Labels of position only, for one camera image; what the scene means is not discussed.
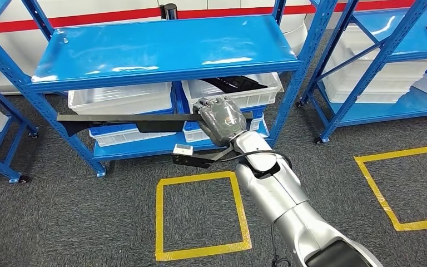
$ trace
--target black long object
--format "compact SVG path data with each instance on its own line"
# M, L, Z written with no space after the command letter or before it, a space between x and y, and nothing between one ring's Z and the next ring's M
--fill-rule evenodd
M253 119L252 112L243 113L247 120ZM199 114L153 114L153 115L64 115L58 114L68 136L87 128L107 125L136 123L140 132L181 132L186 121L203 121Z

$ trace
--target robotic hand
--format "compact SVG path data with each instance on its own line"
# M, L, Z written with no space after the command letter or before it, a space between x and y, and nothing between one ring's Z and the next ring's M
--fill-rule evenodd
M194 104L193 111L202 116L203 121L198 124L216 146L226 146L246 131L245 117L228 97L201 98Z
M203 98L194 111L204 119L200 126L215 145L233 146L240 154L228 160L244 158L236 166L236 177L266 220L278 228L297 266L382 267L370 251L311 207L290 160L273 151L257 132L246 131L246 120L231 99Z

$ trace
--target blue shelf board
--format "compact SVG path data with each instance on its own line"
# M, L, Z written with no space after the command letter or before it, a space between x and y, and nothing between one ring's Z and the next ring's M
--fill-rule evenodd
M395 30L408 9L355 12L354 22L374 41L382 41ZM427 10L390 56L390 62L427 58Z
M323 91L323 83L319 82L318 84L320 90ZM341 103L331 103L327 97L325 101L328 102L334 113L337 113L342 105ZM353 104L338 126L359 125L422 116L427 116L427 93L411 87L410 92L403 95L395 104Z
M300 61L271 15L56 29L37 92L293 71Z
M267 130L263 122L260 123L260 128L257 130L257 132L267 136L269 135L269 131ZM194 150L196 151L220 149L220 147L215 146L210 140L202 140L188 143L184 138L184 133L178 132L175 135L146 139L114 146L101 147L96 142L96 144L94 145L93 157L96 160L108 161L170 154L172 153L175 144L193 146Z

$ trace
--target shelf unit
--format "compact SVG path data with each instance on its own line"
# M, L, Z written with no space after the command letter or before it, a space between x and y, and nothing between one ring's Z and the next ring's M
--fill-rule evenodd
M298 107L302 107L310 100L317 110L325 128L316 139L317 142L328 142L330 135L341 126L427 116L427 94L413 87L395 104L355 103L386 63L427 59L427 0L415 1L410 8L405 9L353 13L358 1L349 0L346 4L312 79L297 103ZM318 4L320 1L314 0L313 3ZM329 72L323 73L333 49L349 23L358 25L375 44ZM346 101L331 103L321 80L377 48L380 48L378 55ZM332 112L331 119L325 116L315 99L316 88Z
M101 161L170 153L181 133L90 151L76 136L69 137L56 121L57 112L45 92L135 85L198 78L294 71L266 140L274 145L289 114L305 73L337 0L317 6L304 48L297 56L279 24L285 0L276 0L272 15L177 19L54 29L35 0L22 0L48 47L33 77L29 77L0 46L0 70L42 114L98 177L106 174ZM215 148L209 141L195 149Z
M6 122L3 130L0 133L0 146L4 138L8 135L8 130L13 122L19 125L14 140L7 152L4 162L0 161L0 174L9 178L10 183L25 182L27 178L22 176L19 172L10 168L12 158L17 151L22 136L28 132L28 136L36 138L38 136L38 128L28 121L5 97L0 94L0 105L7 111L9 120Z

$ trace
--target gray carpet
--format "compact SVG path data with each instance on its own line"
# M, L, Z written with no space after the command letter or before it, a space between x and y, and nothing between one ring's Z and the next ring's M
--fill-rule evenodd
M287 82L289 76L281 78ZM47 98L68 112L62 97ZM265 112L269 125L280 98ZM22 97L9 99L41 133L37 140L22 141L12 164L32 183L9 185L0 176L0 266L270 266L269 225L244 191L251 250L155 261L158 181L233 170L234 163L204 170L173 165L163 155L108 162L107 176L97 179ZM275 147L291 158L313 207L385 267L427 266L427 230L395 231L353 159L427 146L427 117L340 128L329 144L313 144L320 130L311 106L294 108ZM3 150L8 146L7 140ZM427 155L366 165L401 222L427 219ZM170 185L164 197L166 251L241 240L228 180ZM286 255L277 240L279 253Z

